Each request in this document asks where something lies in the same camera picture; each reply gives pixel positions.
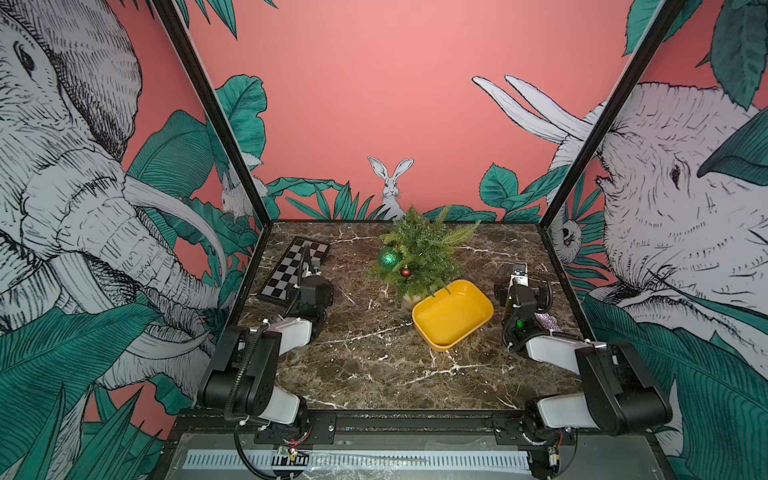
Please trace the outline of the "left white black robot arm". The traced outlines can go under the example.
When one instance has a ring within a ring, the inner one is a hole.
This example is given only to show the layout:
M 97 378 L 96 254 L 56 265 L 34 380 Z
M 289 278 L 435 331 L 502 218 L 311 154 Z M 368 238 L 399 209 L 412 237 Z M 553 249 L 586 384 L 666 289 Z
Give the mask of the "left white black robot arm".
M 334 287 L 311 275 L 294 288 L 283 319 L 225 329 L 197 392 L 197 404 L 237 423 L 258 422 L 277 439 L 297 444 L 309 434 L 306 400 L 276 385 L 280 357 L 309 345 L 332 306 Z

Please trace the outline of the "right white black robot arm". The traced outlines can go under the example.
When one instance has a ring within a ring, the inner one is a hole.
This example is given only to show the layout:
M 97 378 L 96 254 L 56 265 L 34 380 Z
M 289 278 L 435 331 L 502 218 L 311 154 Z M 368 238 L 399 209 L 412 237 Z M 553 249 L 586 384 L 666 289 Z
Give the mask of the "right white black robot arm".
M 605 343 L 547 328 L 539 319 L 553 303 L 548 283 L 531 287 L 512 278 L 496 283 L 504 308 L 502 340 L 521 358 L 576 374 L 581 391 L 541 397 L 526 404 L 520 428 L 535 445 L 552 445 L 571 430 L 609 436 L 644 431 L 669 422 L 673 409 L 635 347 Z

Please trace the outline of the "green glitter ball ornament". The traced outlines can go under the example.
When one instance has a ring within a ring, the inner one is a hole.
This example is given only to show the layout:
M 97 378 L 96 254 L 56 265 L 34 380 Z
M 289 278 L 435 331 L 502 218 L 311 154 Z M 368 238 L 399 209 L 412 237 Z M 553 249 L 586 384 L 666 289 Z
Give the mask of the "green glitter ball ornament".
M 383 248 L 377 257 L 378 265 L 384 270 L 390 271 L 402 260 L 402 254 L 395 248 Z

